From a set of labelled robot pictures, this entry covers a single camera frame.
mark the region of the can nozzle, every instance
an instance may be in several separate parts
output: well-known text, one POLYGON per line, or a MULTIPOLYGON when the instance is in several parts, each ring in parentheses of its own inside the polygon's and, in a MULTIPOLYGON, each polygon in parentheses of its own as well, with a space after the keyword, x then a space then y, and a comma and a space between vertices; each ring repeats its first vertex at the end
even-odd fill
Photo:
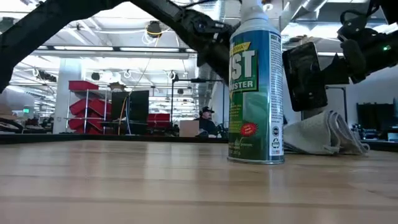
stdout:
POLYGON ((241 22, 250 19, 265 19, 268 16, 264 13, 261 0, 242 0, 241 6, 241 22))

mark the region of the aerosol can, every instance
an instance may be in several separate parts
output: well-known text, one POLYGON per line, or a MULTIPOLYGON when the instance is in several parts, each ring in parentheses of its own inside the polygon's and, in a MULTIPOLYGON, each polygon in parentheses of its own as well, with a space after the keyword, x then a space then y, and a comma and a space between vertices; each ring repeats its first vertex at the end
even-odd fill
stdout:
POLYGON ((241 26, 230 43, 228 159, 281 164, 282 46, 280 32, 268 23, 261 0, 243 0, 241 26))

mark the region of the wooden table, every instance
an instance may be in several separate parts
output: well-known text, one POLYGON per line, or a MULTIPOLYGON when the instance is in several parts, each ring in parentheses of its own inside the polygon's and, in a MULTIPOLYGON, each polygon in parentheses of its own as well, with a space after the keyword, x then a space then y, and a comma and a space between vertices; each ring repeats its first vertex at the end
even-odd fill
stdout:
POLYGON ((224 144, 0 146, 0 223, 397 223, 398 154, 228 162, 224 144))

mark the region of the white column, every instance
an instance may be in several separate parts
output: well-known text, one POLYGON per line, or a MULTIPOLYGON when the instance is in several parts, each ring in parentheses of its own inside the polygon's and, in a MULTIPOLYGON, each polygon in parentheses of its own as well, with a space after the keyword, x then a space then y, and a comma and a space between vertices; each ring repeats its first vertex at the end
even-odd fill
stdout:
MULTIPOLYGON (((81 60, 76 58, 61 59, 60 71, 57 82, 57 102, 55 104, 54 129, 53 134, 65 132, 66 117, 69 110, 69 81, 82 80, 81 60)), ((70 104, 78 101, 75 94, 70 94, 70 104)))
MULTIPOLYGON (((211 94, 211 102, 209 107, 215 112, 213 114, 213 121, 217 124, 223 122, 223 86, 221 82, 216 82, 213 86, 213 93, 211 94)), ((229 122, 229 88, 225 86, 224 89, 224 127, 228 127, 229 122)))

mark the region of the white cloth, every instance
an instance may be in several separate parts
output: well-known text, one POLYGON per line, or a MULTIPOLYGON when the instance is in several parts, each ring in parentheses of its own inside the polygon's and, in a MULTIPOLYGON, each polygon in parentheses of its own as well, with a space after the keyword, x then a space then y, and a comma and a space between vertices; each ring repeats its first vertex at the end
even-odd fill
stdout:
POLYGON ((370 148, 362 144, 344 119, 334 111, 324 111, 284 128, 284 148, 315 155, 362 155, 370 148))

